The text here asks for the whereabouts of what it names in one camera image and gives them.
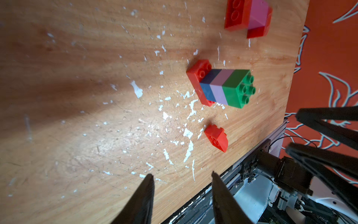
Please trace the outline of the pink lego brick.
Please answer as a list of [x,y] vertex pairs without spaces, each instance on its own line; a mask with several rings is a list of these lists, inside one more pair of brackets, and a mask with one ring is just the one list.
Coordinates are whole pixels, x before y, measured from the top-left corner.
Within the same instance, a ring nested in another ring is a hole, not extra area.
[[269,5],[266,1],[252,0],[248,29],[264,27],[268,10]]

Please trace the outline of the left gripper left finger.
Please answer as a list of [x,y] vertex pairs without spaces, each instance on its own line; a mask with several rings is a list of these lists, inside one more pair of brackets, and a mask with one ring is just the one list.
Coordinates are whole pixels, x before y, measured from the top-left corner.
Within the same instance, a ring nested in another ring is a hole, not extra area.
[[147,174],[111,224],[150,224],[153,215],[154,194],[154,177],[152,174]]

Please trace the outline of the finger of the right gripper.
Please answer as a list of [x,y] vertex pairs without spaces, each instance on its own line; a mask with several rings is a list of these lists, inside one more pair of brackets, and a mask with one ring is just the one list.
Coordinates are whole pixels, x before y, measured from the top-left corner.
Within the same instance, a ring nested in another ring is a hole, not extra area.
[[357,106],[301,108],[296,113],[296,120],[352,149],[358,149],[357,131],[328,122],[329,120],[357,121]]
[[286,153],[320,179],[348,207],[358,206],[358,188],[329,169],[339,170],[353,179],[358,179],[357,158],[296,143],[290,143]]

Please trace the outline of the green lego brick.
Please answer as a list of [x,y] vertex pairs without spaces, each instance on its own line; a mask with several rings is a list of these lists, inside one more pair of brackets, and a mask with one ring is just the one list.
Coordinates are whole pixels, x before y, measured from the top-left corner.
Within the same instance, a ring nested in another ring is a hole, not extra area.
[[255,78],[250,70],[234,70],[222,85],[227,104],[242,109],[256,93]]

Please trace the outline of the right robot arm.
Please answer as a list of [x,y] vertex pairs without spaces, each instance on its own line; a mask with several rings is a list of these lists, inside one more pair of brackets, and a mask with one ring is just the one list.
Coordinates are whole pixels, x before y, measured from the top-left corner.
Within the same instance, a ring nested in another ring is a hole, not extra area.
[[[321,134],[337,140],[354,150],[358,149],[358,132],[329,123],[329,120],[357,121],[357,106],[333,108],[302,108],[296,120]],[[328,198],[325,206],[332,206],[351,217],[358,215],[358,188],[335,174],[340,171],[358,179],[358,159],[329,150],[297,143],[286,148],[288,157],[279,159],[264,144],[252,152],[241,163],[241,178],[245,180],[256,171],[261,171],[288,193],[317,199]]]

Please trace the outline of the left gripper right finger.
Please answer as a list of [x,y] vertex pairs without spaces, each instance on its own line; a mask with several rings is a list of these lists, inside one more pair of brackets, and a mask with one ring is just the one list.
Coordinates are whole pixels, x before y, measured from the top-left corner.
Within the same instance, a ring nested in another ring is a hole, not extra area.
[[220,176],[214,171],[212,176],[213,213],[216,224],[252,224],[234,199]]

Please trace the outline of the blue lego brick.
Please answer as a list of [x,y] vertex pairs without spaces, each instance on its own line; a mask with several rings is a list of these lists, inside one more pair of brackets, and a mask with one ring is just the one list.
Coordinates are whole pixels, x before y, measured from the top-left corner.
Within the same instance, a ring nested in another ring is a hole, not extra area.
[[207,98],[208,101],[213,101],[215,102],[215,96],[214,93],[211,89],[210,84],[212,83],[212,81],[217,77],[217,75],[221,72],[221,69],[212,69],[201,81],[200,81],[200,86],[203,90],[203,93],[205,94],[205,97]]

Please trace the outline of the purple lego brick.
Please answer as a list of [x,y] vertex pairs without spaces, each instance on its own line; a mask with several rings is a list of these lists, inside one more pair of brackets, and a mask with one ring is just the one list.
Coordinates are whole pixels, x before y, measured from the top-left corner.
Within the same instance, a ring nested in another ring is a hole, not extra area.
[[222,69],[222,71],[217,75],[217,77],[210,84],[217,103],[228,105],[224,91],[223,91],[223,85],[233,72],[234,72],[234,70]]

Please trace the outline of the red square lego brick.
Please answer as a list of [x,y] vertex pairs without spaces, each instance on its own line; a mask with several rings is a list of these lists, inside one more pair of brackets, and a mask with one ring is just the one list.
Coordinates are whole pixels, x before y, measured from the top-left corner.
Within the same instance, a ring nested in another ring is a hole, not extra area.
[[228,0],[224,29],[228,31],[247,29],[251,6],[252,0]]

